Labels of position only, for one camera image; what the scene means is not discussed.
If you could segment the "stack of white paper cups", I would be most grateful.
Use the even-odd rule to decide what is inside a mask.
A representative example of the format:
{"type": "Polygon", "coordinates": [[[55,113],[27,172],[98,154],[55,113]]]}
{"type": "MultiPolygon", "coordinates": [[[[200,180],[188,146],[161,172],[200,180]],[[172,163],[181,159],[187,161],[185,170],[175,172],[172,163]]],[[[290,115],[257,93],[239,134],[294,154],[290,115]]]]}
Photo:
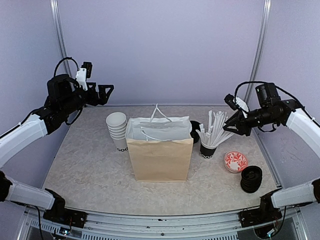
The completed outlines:
{"type": "Polygon", "coordinates": [[[123,112],[113,112],[107,116],[105,122],[116,149],[122,153],[127,152],[127,116],[123,112]]]}

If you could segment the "stack of black cup lids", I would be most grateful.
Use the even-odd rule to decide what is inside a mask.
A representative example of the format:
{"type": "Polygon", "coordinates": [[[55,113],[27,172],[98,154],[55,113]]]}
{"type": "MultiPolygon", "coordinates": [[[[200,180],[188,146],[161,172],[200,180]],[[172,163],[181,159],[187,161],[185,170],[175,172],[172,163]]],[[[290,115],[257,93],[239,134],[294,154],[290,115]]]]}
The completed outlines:
{"type": "Polygon", "coordinates": [[[246,167],[241,172],[240,186],[248,194],[256,192],[262,183],[263,172],[258,166],[252,165],[246,167]]]}

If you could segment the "brown paper bag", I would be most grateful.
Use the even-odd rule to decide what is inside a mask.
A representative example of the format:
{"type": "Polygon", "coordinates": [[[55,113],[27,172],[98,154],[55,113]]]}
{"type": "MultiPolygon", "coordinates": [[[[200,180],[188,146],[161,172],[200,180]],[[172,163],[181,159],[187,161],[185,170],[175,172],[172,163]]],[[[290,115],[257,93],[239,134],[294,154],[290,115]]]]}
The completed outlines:
{"type": "Polygon", "coordinates": [[[125,140],[137,182],[185,182],[194,140],[189,116],[130,118],[125,140]]]}

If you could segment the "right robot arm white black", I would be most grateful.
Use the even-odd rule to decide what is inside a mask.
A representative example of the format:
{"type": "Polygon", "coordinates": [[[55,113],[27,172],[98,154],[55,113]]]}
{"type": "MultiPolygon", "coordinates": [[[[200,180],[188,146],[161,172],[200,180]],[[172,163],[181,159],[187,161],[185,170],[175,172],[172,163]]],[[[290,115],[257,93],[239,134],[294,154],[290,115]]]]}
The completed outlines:
{"type": "MultiPolygon", "coordinates": [[[[228,94],[224,101],[235,111],[224,124],[223,129],[240,136],[249,136],[253,128],[262,129],[272,125],[275,131],[280,125],[296,133],[316,155],[320,154],[320,125],[309,115],[301,102],[291,93],[290,99],[282,100],[279,91],[283,89],[272,82],[257,81],[255,92],[259,109],[249,110],[237,94],[228,94]]],[[[265,202],[256,210],[256,218],[266,222],[276,209],[286,206],[305,206],[320,201],[320,180],[318,178],[300,185],[269,192],[261,197],[265,202]]]]}

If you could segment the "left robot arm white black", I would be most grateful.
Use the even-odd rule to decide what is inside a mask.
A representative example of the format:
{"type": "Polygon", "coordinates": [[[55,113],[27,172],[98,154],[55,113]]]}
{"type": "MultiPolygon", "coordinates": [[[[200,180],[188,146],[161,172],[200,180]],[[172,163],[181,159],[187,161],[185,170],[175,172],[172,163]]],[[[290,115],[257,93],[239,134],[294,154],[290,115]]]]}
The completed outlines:
{"type": "MultiPolygon", "coordinates": [[[[0,136],[0,165],[3,167],[21,150],[52,134],[68,121],[73,113],[80,115],[85,106],[96,107],[107,104],[114,90],[112,84],[88,82],[92,63],[77,66],[75,78],[69,74],[54,74],[47,82],[48,96],[42,107],[32,110],[15,127],[0,136]]],[[[70,211],[61,203],[64,199],[51,190],[40,189],[19,182],[4,172],[0,173],[0,200],[49,210],[57,221],[63,223],[70,218],[70,211]]]]}

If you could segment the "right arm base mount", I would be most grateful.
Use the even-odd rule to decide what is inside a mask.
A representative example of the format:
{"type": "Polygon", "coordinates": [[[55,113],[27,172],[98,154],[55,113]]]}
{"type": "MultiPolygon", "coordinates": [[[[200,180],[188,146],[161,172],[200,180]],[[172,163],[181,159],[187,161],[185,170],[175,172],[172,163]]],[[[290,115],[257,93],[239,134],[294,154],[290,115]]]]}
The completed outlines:
{"type": "Polygon", "coordinates": [[[242,228],[264,224],[282,218],[280,209],[275,208],[271,200],[272,194],[277,191],[276,189],[261,196],[258,208],[242,210],[238,214],[242,228]]]}

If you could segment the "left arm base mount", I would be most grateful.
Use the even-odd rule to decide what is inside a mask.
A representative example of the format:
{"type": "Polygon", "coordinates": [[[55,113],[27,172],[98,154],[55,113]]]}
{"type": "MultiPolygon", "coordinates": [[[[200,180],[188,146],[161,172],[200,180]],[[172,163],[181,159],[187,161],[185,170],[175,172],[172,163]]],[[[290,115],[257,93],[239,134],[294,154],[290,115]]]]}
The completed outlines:
{"type": "Polygon", "coordinates": [[[83,229],[88,214],[84,211],[66,208],[64,198],[51,189],[46,188],[45,190],[52,194],[54,203],[51,209],[45,210],[43,218],[55,223],[83,229]]]}

